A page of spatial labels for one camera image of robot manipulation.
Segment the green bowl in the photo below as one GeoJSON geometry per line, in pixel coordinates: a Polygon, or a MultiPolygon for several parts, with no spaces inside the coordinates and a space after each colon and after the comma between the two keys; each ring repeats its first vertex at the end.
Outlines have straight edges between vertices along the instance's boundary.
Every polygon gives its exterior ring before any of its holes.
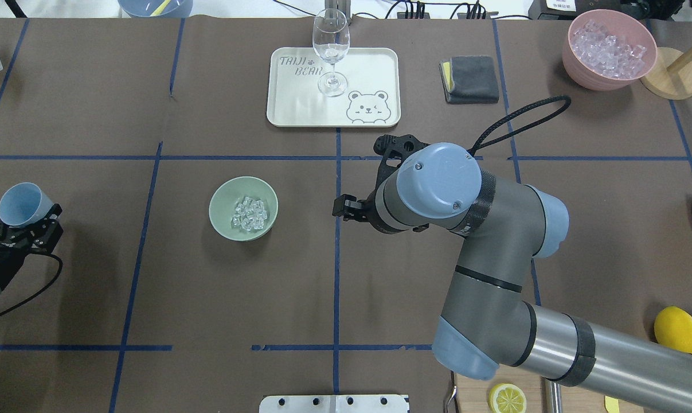
{"type": "Polygon", "coordinates": [[[227,181],[213,194],[209,204],[210,225],[216,232],[233,241],[251,241],[265,235],[272,228],[277,218],[279,203],[277,194],[265,181],[254,176],[239,176],[227,181]],[[240,227],[234,227],[231,223],[236,211],[236,204],[243,201],[244,196],[261,199],[267,210],[267,219],[264,228],[258,231],[246,232],[240,227]]]}

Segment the bear face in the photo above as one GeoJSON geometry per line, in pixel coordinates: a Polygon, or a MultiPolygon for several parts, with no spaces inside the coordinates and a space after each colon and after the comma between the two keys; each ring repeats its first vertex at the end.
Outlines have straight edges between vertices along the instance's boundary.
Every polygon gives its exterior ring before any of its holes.
{"type": "Polygon", "coordinates": [[[378,91],[372,95],[361,94],[359,91],[349,92],[351,100],[346,116],[353,123],[386,123],[391,116],[387,105],[387,92],[378,91]]]}

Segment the gray towel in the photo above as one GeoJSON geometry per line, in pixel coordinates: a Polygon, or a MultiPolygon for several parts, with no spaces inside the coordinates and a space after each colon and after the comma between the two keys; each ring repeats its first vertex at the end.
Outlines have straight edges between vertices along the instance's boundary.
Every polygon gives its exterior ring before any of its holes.
{"type": "Polygon", "coordinates": [[[498,83],[489,56],[456,56],[440,62],[445,101],[449,104],[497,103],[498,83]],[[449,73],[445,63],[450,63],[449,73]]]}

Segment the clear plastic ice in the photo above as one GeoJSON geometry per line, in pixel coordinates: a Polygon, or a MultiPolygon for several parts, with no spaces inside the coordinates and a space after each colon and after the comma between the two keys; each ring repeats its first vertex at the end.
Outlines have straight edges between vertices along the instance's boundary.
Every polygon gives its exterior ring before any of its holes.
{"type": "Polygon", "coordinates": [[[589,20],[573,33],[573,52],[592,71],[613,79],[633,79],[644,70],[647,51],[642,45],[629,45],[624,36],[616,36],[603,24],[589,20]]]}
{"type": "Polygon", "coordinates": [[[267,209],[264,207],[264,201],[244,196],[244,199],[236,204],[231,225],[246,232],[259,231],[264,229],[265,220],[267,209]]]}

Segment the lemon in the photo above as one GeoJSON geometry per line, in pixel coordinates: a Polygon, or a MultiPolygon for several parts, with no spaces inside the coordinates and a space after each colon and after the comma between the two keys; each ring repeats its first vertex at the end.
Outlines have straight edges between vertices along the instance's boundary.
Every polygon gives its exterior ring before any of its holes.
{"type": "Polygon", "coordinates": [[[496,384],[488,395],[488,404],[493,413],[525,413],[527,398],[514,384],[496,384]]]}
{"type": "Polygon", "coordinates": [[[654,336],[665,347],[692,353],[692,316],[675,306],[663,309],[654,321],[654,336]]]}

